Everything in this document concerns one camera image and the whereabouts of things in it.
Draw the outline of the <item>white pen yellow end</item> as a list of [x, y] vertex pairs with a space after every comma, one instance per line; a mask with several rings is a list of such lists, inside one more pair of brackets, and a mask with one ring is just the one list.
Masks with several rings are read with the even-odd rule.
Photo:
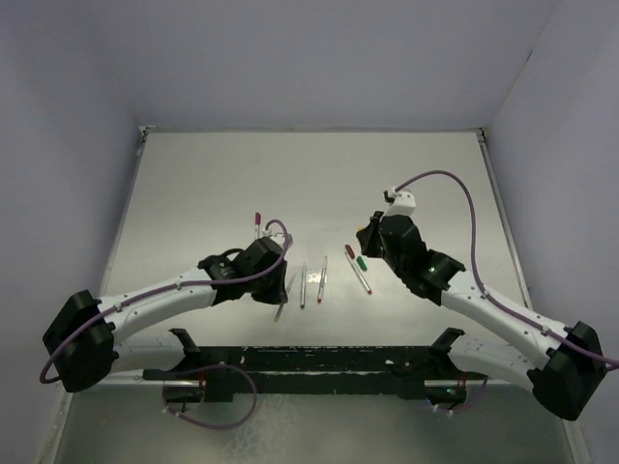
[[296, 273], [295, 273], [295, 274], [293, 274], [293, 275], [289, 278], [289, 280], [287, 281], [287, 283], [286, 283], [286, 285], [285, 285], [285, 287], [284, 287], [284, 290], [285, 290], [285, 297], [284, 297], [283, 301], [280, 303], [280, 305], [278, 306], [278, 309], [277, 309], [276, 314], [275, 314], [275, 316], [274, 316], [274, 322], [275, 322], [275, 323], [278, 323], [278, 321], [280, 320], [280, 318], [281, 318], [281, 314], [282, 314], [282, 312], [283, 312], [283, 309], [284, 309], [284, 307], [286, 306], [286, 304], [287, 304], [287, 303], [288, 303], [288, 301], [289, 301], [289, 295], [290, 295], [290, 292], [291, 292], [291, 290], [292, 290], [292, 287], [293, 287], [293, 284], [294, 284], [295, 278], [296, 278]]

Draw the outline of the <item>white pen green end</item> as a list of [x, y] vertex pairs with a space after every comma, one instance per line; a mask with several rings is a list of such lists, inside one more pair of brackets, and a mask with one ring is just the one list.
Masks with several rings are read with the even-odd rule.
[[300, 283], [300, 308], [305, 309], [307, 300], [307, 263], [303, 262], [301, 269], [301, 283]]

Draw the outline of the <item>green pen cap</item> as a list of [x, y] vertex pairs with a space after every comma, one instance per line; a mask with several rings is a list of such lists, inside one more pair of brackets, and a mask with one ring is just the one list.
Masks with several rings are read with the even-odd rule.
[[356, 262], [362, 271], [366, 272], [368, 270], [367, 264], [361, 256], [356, 258]]

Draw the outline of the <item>brown pen cap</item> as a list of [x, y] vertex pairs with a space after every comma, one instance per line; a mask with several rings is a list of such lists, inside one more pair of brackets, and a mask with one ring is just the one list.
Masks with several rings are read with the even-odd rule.
[[352, 246], [350, 246], [350, 245], [345, 245], [344, 247], [345, 247], [345, 250], [346, 250], [346, 252], [348, 253], [348, 255], [349, 255], [352, 259], [354, 259], [354, 258], [355, 258], [355, 252], [354, 252], [354, 250], [353, 250]]

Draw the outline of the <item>white pen brown tip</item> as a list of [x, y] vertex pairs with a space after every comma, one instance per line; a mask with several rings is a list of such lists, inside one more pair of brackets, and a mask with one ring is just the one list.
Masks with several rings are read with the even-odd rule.
[[347, 253], [345, 253], [344, 256], [345, 256], [349, 266], [351, 267], [353, 273], [355, 274], [355, 277], [357, 277], [357, 279], [359, 280], [360, 284], [364, 288], [364, 291], [368, 295], [371, 295], [372, 294], [372, 290], [371, 290], [371, 288], [370, 288], [366, 278], [362, 275], [361, 269], [358, 267], [356, 262]]

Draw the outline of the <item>white pen red end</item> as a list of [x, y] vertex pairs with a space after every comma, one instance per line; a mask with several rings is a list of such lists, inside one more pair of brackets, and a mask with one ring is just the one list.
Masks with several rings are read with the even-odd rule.
[[326, 280], [327, 280], [327, 270], [328, 270], [328, 256], [325, 255], [323, 259], [322, 267], [321, 267], [320, 280], [319, 280], [317, 298], [316, 298], [317, 303], [319, 305], [322, 303], [324, 299], [325, 285], [326, 285]]

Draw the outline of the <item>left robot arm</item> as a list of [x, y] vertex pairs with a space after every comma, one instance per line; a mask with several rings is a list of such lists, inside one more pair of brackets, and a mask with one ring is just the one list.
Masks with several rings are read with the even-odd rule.
[[94, 297], [82, 290], [68, 297], [43, 335], [48, 353], [40, 373], [44, 385], [66, 392], [87, 390], [115, 370], [127, 369], [133, 335], [185, 312], [237, 301], [286, 302], [285, 254], [291, 246], [264, 236], [247, 248], [210, 255], [197, 266], [142, 290]]

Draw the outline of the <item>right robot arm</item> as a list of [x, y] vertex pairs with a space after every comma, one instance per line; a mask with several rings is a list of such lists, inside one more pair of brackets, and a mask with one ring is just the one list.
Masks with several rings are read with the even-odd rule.
[[356, 234], [367, 258], [382, 259], [415, 296], [454, 311], [501, 338], [500, 344], [459, 333], [430, 354], [441, 378], [459, 371], [494, 377], [531, 392], [556, 417], [575, 421], [608, 372], [597, 332], [494, 297], [449, 255], [426, 246], [410, 217], [375, 213]]

